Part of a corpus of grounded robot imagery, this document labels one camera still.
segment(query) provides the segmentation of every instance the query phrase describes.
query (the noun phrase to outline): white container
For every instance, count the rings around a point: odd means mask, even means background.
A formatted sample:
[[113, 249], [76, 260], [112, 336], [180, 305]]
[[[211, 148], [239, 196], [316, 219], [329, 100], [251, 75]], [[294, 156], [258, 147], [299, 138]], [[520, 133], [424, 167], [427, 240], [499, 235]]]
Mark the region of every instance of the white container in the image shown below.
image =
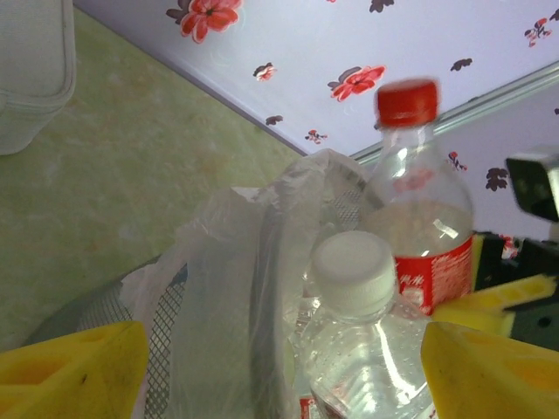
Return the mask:
[[0, 155], [27, 147], [72, 97], [72, 0], [0, 1]]

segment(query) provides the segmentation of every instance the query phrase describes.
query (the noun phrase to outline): plastic bottle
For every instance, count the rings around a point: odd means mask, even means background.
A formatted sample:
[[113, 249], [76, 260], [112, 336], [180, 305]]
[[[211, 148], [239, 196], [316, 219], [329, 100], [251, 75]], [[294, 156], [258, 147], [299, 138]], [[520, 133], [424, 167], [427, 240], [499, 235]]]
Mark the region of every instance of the plastic bottle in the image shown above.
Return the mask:
[[376, 102], [383, 151], [362, 195], [359, 228], [390, 244], [399, 291], [429, 315], [472, 288], [472, 200], [433, 139], [435, 81], [381, 86]]
[[302, 338], [305, 376], [325, 419], [432, 419], [420, 347], [429, 319], [397, 293], [390, 247], [364, 231], [314, 252], [321, 307]]

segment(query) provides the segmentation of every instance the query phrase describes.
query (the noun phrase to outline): white bottle cap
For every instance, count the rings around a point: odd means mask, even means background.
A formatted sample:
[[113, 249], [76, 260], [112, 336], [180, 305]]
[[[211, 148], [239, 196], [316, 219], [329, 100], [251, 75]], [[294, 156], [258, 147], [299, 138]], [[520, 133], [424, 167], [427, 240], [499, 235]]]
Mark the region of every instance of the white bottle cap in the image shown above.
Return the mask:
[[360, 317], [382, 310], [396, 291], [396, 268], [388, 243], [365, 231], [347, 231], [322, 242], [311, 274], [325, 306]]

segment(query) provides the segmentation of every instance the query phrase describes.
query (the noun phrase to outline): green tile floor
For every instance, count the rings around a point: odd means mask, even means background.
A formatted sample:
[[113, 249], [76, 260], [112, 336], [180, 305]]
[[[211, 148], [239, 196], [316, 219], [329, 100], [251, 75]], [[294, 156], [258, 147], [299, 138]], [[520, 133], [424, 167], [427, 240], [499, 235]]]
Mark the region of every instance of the green tile floor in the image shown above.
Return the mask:
[[215, 190], [297, 154], [76, 10], [78, 81], [0, 157], [0, 351], [83, 292], [164, 251]]

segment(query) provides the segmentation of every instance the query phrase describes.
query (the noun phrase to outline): plastic bag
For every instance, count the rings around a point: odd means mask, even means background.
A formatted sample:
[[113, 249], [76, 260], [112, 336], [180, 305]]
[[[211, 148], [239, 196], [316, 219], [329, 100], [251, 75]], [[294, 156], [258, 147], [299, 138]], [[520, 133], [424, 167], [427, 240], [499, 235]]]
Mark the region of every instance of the plastic bag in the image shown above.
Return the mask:
[[[124, 280], [121, 300], [150, 330], [159, 297], [188, 266], [171, 334], [169, 419], [299, 417], [285, 360], [302, 277], [317, 237], [351, 228], [363, 186], [348, 157], [304, 157], [266, 188], [215, 194], [156, 264]], [[144, 400], [145, 386], [137, 415]]]

